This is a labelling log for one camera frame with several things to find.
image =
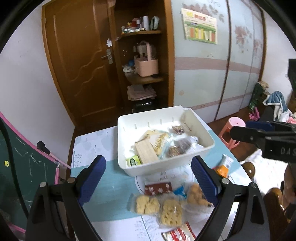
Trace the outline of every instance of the sliding wardrobe door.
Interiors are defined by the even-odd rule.
[[[262,22],[263,20],[261,17],[261,11],[252,1],[250,1],[250,4],[252,9],[253,26],[254,26],[253,61],[252,61],[252,68],[251,68],[249,83],[246,88],[246,93],[244,95],[241,108],[248,106],[255,84],[258,82],[261,64],[262,64],[263,45],[264,45],[264,34],[263,34],[264,32],[263,32],[263,22]]]
[[[225,0],[173,0],[171,4],[175,43],[174,105],[191,107],[208,123],[217,113],[226,75],[229,55],[227,4]],[[185,39],[182,8],[216,18],[218,43]]]
[[[216,119],[239,111],[251,72],[254,29],[249,0],[228,0],[231,19],[231,54],[222,102]]]

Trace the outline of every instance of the door handle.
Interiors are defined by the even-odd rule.
[[[110,50],[110,49],[107,49],[106,52],[107,52],[107,55],[102,56],[101,58],[106,58],[106,57],[108,57],[109,64],[112,64],[112,63],[113,63],[113,59],[112,59],[111,50]]]

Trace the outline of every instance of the white plastic bin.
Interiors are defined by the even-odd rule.
[[[191,130],[189,135],[199,138],[199,144],[204,146],[203,149],[190,154],[164,158],[153,163],[133,167],[127,165],[126,159],[135,155],[132,148],[145,131],[154,129],[168,131],[172,126],[184,125],[184,123]],[[214,146],[213,138],[195,116],[193,110],[184,109],[182,106],[123,115],[118,118],[118,165],[132,177],[161,172],[191,163],[194,156],[204,157]]]

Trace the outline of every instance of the storage container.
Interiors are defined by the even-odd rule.
[[[148,42],[146,42],[146,48],[148,60],[145,60],[145,58],[135,59],[136,71],[142,77],[158,74],[158,60],[151,60],[151,49]]]
[[[168,131],[175,125],[187,125],[191,130],[189,135],[197,136],[203,149],[194,153],[164,158],[157,162],[128,167],[126,159],[135,155],[133,146],[147,130]],[[191,109],[174,106],[141,113],[123,115],[118,118],[118,165],[129,175],[149,175],[191,163],[194,156],[206,156],[215,146],[214,139],[204,128]]]

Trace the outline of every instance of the poster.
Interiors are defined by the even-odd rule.
[[[200,12],[181,9],[185,38],[217,44],[217,19]]]

